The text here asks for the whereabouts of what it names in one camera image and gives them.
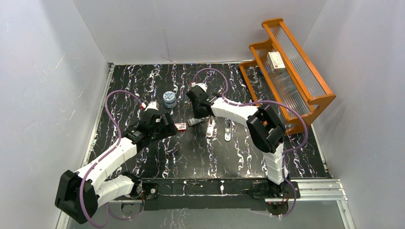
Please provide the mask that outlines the metal stapler magazine strip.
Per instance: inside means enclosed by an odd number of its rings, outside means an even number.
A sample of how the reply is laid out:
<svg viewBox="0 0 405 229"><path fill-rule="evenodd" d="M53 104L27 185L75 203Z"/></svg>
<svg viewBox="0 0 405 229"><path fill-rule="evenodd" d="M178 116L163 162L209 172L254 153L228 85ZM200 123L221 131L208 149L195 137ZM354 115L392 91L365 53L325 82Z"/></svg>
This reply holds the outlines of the metal stapler magazine strip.
<svg viewBox="0 0 405 229"><path fill-rule="evenodd" d="M232 121L230 119L226 119L225 131L224 131L224 139L226 142L229 142L232 137L231 126L232 126Z"/></svg>

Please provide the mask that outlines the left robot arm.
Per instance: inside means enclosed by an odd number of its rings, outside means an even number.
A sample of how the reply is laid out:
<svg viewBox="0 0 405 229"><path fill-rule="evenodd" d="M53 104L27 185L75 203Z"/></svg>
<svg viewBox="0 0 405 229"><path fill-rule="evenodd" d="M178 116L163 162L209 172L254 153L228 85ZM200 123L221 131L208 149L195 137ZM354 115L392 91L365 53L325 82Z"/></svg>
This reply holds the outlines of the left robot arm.
<svg viewBox="0 0 405 229"><path fill-rule="evenodd" d="M67 170L61 175L54 205L77 223L84 224L111 200L125 195L140 197L143 186L136 175L124 172L111 180L108 177L151 143L177 133L169 112L145 108L139 121L128 127L108 150L75 172Z"/></svg>

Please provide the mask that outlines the white red staple box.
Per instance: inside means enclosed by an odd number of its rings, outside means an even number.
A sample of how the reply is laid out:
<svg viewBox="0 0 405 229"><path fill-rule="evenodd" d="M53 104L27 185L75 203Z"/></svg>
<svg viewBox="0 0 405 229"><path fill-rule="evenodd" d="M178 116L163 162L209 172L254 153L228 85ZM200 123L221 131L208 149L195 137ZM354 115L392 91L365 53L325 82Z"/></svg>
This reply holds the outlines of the white red staple box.
<svg viewBox="0 0 405 229"><path fill-rule="evenodd" d="M187 129L186 123L176 123L175 126L178 129L178 131L180 131L180 132L186 131L186 129Z"/></svg>

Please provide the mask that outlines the grey staple tray insert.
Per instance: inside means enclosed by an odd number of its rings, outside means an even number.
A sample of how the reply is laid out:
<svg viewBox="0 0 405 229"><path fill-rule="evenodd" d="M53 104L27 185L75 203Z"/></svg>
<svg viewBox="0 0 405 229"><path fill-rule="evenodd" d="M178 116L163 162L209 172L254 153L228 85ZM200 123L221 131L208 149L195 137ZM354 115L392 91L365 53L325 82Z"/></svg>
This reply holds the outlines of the grey staple tray insert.
<svg viewBox="0 0 405 229"><path fill-rule="evenodd" d="M196 124L202 123L204 121L204 118L191 118L187 120L187 124L189 126L194 126Z"/></svg>

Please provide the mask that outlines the cream white stapler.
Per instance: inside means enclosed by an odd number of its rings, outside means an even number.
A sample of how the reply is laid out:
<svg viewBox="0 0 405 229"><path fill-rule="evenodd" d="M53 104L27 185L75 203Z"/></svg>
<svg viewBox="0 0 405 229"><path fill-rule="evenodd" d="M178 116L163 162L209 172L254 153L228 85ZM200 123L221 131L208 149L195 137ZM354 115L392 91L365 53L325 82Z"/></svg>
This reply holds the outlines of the cream white stapler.
<svg viewBox="0 0 405 229"><path fill-rule="evenodd" d="M212 138L213 133L214 133L214 127L215 127L215 118L214 116L209 116L208 122L207 122L207 131L206 131L206 137L207 138Z"/></svg>

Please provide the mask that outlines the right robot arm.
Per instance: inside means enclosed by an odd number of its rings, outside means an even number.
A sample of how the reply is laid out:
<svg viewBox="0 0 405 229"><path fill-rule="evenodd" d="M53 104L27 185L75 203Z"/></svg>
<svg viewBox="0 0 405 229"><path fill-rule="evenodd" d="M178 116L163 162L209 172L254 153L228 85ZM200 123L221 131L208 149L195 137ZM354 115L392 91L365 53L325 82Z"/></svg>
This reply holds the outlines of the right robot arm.
<svg viewBox="0 0 405 229"><path fill-rule="evenodd" d="M222 117L244 125L254 146L260 150L267 169L267 184L256 190L257 193L276 198L288 191L283 149L285 127L271 106L263 104L242 105L226 101L218 94L209 95L203 83L193 83L187 96L192 103L195 118L207 116Z"/></svg>

